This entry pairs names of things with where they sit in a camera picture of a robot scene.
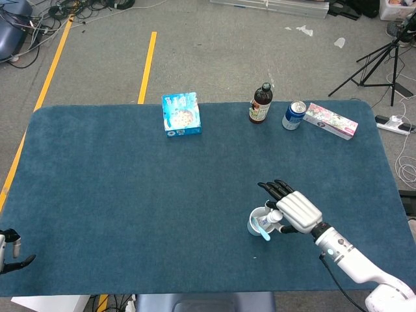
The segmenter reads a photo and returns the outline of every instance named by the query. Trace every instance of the pink box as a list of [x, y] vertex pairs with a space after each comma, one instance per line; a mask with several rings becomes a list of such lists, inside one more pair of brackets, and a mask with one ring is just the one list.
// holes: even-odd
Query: pink box
[[310, 104], [304, 120], [345, 140], [350, 140], [358, 127], [358, 123], [314, 103]]

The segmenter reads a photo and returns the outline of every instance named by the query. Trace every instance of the white bin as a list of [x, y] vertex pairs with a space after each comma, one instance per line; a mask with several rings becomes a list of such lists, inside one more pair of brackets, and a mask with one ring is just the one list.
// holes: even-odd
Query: white bin
[[404, 20], [413, 10], [412, 6], [391, 5], [389, 0], [380, 0], [380, 19], [383, 21]]

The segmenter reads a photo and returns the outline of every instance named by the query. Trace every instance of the black bag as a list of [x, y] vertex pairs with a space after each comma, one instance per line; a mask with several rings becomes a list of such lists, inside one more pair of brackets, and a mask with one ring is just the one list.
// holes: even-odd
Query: black bag
[[378, 15], [380, 1], [385, 0], [348, 0], [348, 5], [357, 13], [362, 13], [368, 18], [375, 18]]

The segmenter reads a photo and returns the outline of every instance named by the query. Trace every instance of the blue carpet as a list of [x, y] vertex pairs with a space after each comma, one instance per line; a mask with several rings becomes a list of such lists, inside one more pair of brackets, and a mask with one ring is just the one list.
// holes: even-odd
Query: blue carpet
[[[343, 140], [303, 122], [264, 124], [248, 103], [201, 104], [202, 135], [167, 138], [160, 105], [48, 107], [33, 114], [0, 228], [22, 236], [27, 268], [1, 296], [336, 289], [311, 235], [246, 229], [282, 179], [382, 269], [416, 286], [416, 248], [374, 116], [360, 101], [317, 101], [359, 123]], [[7, 262], [12, 262], [7, 248]], [[345, 289], [357, 285], [331, 264]]]

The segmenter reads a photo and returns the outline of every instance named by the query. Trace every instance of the brown bottle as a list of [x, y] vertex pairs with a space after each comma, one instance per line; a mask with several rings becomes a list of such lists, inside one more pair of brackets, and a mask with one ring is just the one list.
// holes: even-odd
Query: brown bottle
[[252, 106], [250, 107], [249, 118], [255, 124], [261, 124], [266, 119], [273, 93], [270, 83], [263, 83], [254, 93]]

